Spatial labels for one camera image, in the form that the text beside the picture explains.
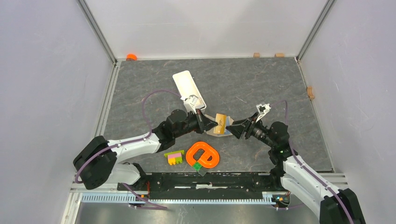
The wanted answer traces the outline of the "tan credit card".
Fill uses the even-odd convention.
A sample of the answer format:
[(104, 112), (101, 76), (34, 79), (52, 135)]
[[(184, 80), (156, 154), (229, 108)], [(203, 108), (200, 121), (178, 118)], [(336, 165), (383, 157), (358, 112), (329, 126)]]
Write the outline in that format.
[(215, 134), (223, 135), (225, 133), (225, 129), (226, 129), (227, 116), (224, 114), (217, 113), (215, 120), (216, 120), (216, 122), (218, 122), (218, 126), (214, 128), (213, 132)]

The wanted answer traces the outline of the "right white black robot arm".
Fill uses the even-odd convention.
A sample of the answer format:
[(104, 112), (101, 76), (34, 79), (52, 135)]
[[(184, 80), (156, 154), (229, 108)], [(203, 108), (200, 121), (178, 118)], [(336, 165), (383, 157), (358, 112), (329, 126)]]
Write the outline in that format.
[(341, 189), (319, 175), (293, 149), (285, 123), (276, 121), (267, 127), (254, 114), (234, 121), (226, 130), (238, 139), (254, 137), (269, 146), (268, 154), (274, 164), (270, 171), (271, 187), (294, 194), (321, 224), (366, 222), (357, 195), (351, 189)]

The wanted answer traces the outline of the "white rectangular tray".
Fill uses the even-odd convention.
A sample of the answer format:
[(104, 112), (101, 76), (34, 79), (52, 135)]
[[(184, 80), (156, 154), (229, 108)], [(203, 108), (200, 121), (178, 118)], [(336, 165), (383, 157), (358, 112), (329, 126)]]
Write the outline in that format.
[(198, 87), (193, 80), (193, 77), (191, 76), (191, 73), (188, 70), (176, 73), (172, 76), (172, 78), (181, 97), (188, 97), (190, 95), (202, 97), (201, 93), (198, 90)]

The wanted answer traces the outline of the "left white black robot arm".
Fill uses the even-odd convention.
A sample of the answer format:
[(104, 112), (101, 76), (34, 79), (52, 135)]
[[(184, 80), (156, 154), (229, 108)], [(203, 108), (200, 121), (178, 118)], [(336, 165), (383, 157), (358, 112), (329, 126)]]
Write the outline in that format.
[(123, 140), (106, 140), (94, 137), (73, 160), (77, 171), (75, 183), (84, 184), (87, 190), (104, 183), (125, 183), (135, 190), (143, 189), (147, 178), (137, 165), (123, 161), (143, 154), (155, 154), (172, 147), (176, 138), (196, 132), (203, 134), (217, 126), (215, 119), (200, 110), (185, 112), (174, 110), (165, 121), (148, 133)]

